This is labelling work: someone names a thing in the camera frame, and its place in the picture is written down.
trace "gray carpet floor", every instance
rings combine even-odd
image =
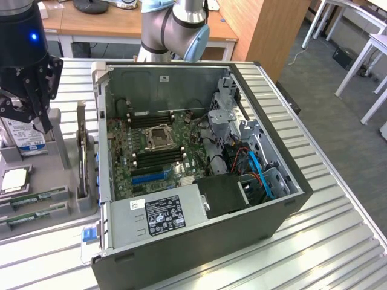
[[[291,63],[309,29],[303,24],[288,57]],[[387,236],[387,141],[379,129],[387,121],[387,102],[367,126],[360,119],[379,97],[377,83],[355,76],[334,95],[346,71],[334,60],[335,48],[323,38],[312,40],[279,82],[301,108],[300,119],[339,171],[366,211]]]

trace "black cable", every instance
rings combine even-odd
[[[106,45],[105,51],[103,52],[101,59],[104,58],[104,56],[105,56],[105,54],[106,54],[106,51],[108,50],[109,44],[110,44],[110,43],[108,43],[108,44]]]
[[[198,98],[193,98],[191,101],[189,101],[187,104],[190,105],[194,101],[198,102],[203,108],[205,108],[205,105],[198,99]]]
[[[220,159],[222,159],[222,161],[224,161],[224,159],[223,159],[223,156],[222,155],[220,155],[220,154],[216,154],[216,155],[214,155],[212,158],[211,158],[211,160],[210,160],[210,163],[208,164],[208,165],[210,165],[211,164],[211,162],[215,159],[215,157],[219,157]]]
[[[195,125],[192,127],[191,131],[189,132],[189,135],[192,135],[192,132],[195,130],[195,128],[204,120],[204,118],[207,116],[207,113],[205,113],[203,116],[200,117],[200,119],[195,123]]]
[[[208,8],[208,0],[204,0],[203,9],[204,9],[204,12],[206,12],[206,24],[208,24],[208,16],[210,15],[210,10]]]
[[[195,152],[195,156],[197,158],[197,161],[200,167],[206,166],[206,163],[203,161],[203,159],[201,159],[198,152]]]
[[[243,156],[243,158],[241,160],[239,160],[237,162],[237,164],[235,164],[235,168],[239,167],[243,162],[246,162],[247,160],[249,159],[249,156],[246,155],[246,156]]]
[[[371,54],[371,56],[369,57],[368,62],[367,62],[367,65],[366,65],[366,68],[369,68],[369,64],[371,63],[372,57],[374,56],[374,54],[375,54],[377,51],[379,51],[379,50],[376,49],[376,50]]]
[[[199,140],[201,139],[201,142],[203,142],[203,140],[207,139],[207,140],[210,140],[210,142],[212,144],[216,144],[216,141],[214,139],[211,139],[209,137],[199,137]]]

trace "white sticker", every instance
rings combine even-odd
[[[138,199],[136,201],[131,201],[131,210],[138,210],[139,208],[145,207],[145,199]]]
[[[182,222],[184,222],[184,218],[183,217],[181,219],[177,219],[176,220],[176,224],[181,224]]]
[[[41,193],[38,195],[39,199],[43,199],[43,198],[50,198],[51,197],[51,192],[48,192],[48,193]]]
[[[47,152],[45,140],[42,133],[33,129],[32,123],[4,118],[10,134],[15,140],[16,146],[20,149],[22,156],[37,155]]]
[[[169,76],[160,76],[160,83],[169,82]]]
[[[57,33],[58,31],[56,29],[44,28],[44,32]]]
[[[8,224],[10,225],[16,225],[16,224],[21,224],[23,222],[28,222],[28,221],[33,221],[35,219],[34,216],[30,216],[30,217],[25,217],[23,219],[17,219],[15,221],[12,221],[12,222],[9,222]]]
[[[36,216],[46,216],[46,215],[50,214],[50,212],[47,210],[47,211],[37,212],[35,214],[36,214]]]
[[[23,201],[12,202],[12,205],[15,206],[15,205],[21,205],[21,204],[31,204],[36,201],[37,201],[37,198],[28,198],[28,199],[24,199]]]

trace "white table leg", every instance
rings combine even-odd
[[[328,36],[327,36],[327,38],[325,39],[326,41],[329,41],[329,40],[332,38],[333,31],[334,31],[334,29],[336,28],[337,24],[340,22],[341,17],[343,17],[344,11],[345,11],[345,7],[342,7],[342,8],[341,8],[341,11],[339,12],[339,15],[337,15],[337,18],[336,18],[336,20],[334,21],[334,24],[333,24],[333,26],[332,26],[332,28],[331,28],[331,31],[329,31]]]
[[[322,14],[322,12],[323,12],[323,10],[324,10],[324,7],[325,7],[325,0],[322,0],[322,1],[321,1],[321,4],[320,4],[320,7],[319,7],[319,9],[317,10],[316,15],[314,16],[313,22],[312,22],[312,24],[310,25],[308,34],[307,34],[307,36],[305,37],[304,42],[303,42],[302,45],[301,45],[301,47],[302,47],[303,49],[306,49],[306,47],[307,47],[307,45],[308,45],[308,42],[309,42],[309,39],[310,39],[311,35],[313,34],[313,30],[314,30],[314,28],[316,27],[317,22],[319,21],[319,18],[320,18],[321,14]]]
[[[383,87],[386,85],[386,83],[387,83],[387,77],[385,77],[385,79],[382,80],[382,82],[379,84],[379,86],[374,91],[374,94],[378,94],[383,89]]]
[[[234,52],[235,42],[227,42],[226,47],[223,52],[223,62],[229,62]]]
[[[384,32],[386,31],[386,29],[384,27],[380,28],[379,32],[377,34],[384,34]],[[374,59],[374,61],[372,62],[372,64],[369,65],[369,67],[367,68],[366,72],[365,72],[365,76],[368,77],[369,74],[371,73],[371,70],[372,68],[377,64],[377,62],[380,60],[380,58],[383,56],[383,53],[380,52]]]
[[[378,63],[378,61],[382,58],[384,54],[380,51],[378,55],[375,57],[374,61],[369,65],[365,72],[365,76],[368,76],[371,73],[372,68]]]
[[[377,101],[373,104],[371,109],[365,114],[365,116],[362,118],[360,122],[362,122],[363,125],[366,125],[368,120],[375,114],[376,110],[384,103],[384,101],[387,99],[387,90],[377,99]]]
[[[321,23],[320,23],[320,25],[318,26],[316,32],[313,35],[313,39],[317,39],[319,37],[321,29],[324,26],[325,21],[327,20],[329,14],[331,14],[332,9],[333,9],[333,4],[328,4],[327,11],[325,12],[324,16],[322,17]]]
[[[341,83],[341,85],[339,86],[339,88],[337,89],[337,91],[334,93],[336,96],[340,97],[341,93],[343,92],[343,90],[345,89],[345,87],[347,86],[348,82],[351,80],[352,76],[355,75],[355,73],[357,72],[357,70],[360,68],[360,66],[362,65],[362,63],[364,62],[365,60],[365,57],[367,56],[367,54],[369,53],[369,51],[371,50],[372,48],[372,43],[371,43],[371,40],[369,40],[367,42],[367,44],[365,45],[365,47],[363,48],[362,52],[360,53],[360,55],[358,56],[358,58],[356,59],[356,61],[354,62],[353,66],[351,67],[350,71],[348,72],[348,74],[346,74],[343,82]]]
[[[71,47],[73,37],[71,35],[59,35],[59,42],[62,46],[63,56],[73,58],[73,49]]]

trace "ridged aluminum surface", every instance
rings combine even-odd
[[[385,237],[265,72],[253,63],[236,65],[314,194],[270,239],[147,289],[387,289]],[[86,126],[97,135],[90,67],[89,59],[65,60],[51,103],[62,111],[65,138],[74,136],[79,100],[86,100]],[[255,118],[244,97],[242,104]],[[80,261],[82,228],[0,243],[0,289],[97,288],[91,268]]]

